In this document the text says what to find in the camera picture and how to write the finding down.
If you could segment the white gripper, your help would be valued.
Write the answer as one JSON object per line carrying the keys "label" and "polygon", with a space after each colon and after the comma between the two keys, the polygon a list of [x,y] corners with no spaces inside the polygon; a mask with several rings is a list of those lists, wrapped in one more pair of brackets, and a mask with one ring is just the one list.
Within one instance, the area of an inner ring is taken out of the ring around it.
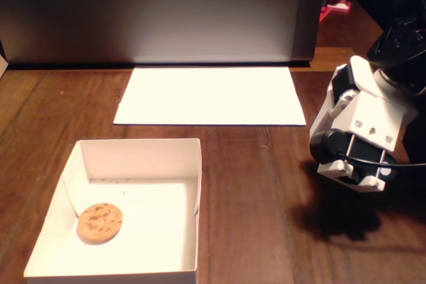
{"label": "white gripper", "polygon": [[383,96],[370,63],[360,56],[352,56],[346,65],[336,68],[331,87],[327,89],[325,100],[310,128],[310,142],[317,133],[331,129],[334,119],[361,91],[375,97]]}

